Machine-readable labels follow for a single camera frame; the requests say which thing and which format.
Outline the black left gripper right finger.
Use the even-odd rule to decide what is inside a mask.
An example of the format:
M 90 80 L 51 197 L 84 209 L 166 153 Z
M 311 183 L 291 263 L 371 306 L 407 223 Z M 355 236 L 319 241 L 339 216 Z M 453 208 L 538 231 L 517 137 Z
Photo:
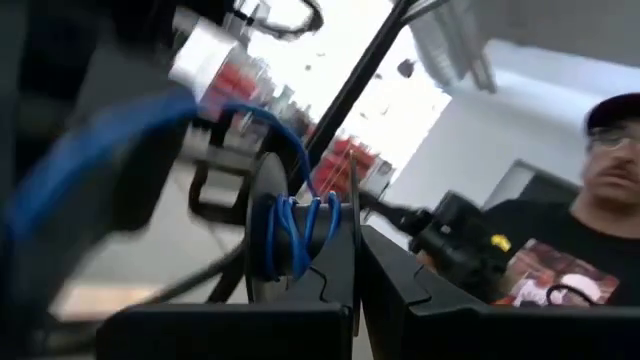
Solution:
M 639 360 L 636 307 L 488 305 L 375 228 L 361 233 L 362 308 L 377 359 Z

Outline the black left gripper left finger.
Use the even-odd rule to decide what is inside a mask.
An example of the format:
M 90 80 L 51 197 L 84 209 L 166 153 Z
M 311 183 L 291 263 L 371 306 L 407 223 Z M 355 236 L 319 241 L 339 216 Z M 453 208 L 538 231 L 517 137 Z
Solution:
M 356 247 L 344 228 L 268 302 L 127 308 L 97 332 L 99 360 L 348 359 Z

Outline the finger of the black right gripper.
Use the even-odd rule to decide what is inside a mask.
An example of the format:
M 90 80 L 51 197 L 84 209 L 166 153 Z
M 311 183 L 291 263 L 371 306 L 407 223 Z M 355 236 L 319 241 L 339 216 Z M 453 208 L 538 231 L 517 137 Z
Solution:
M 371 210 L 381 215 L 396 229 L 407 235 L 418 233 L 416 226 L 418 212 L 414 209 L 388 204 L 368 192 L 359 193 L 359 204 L 361 209 Z

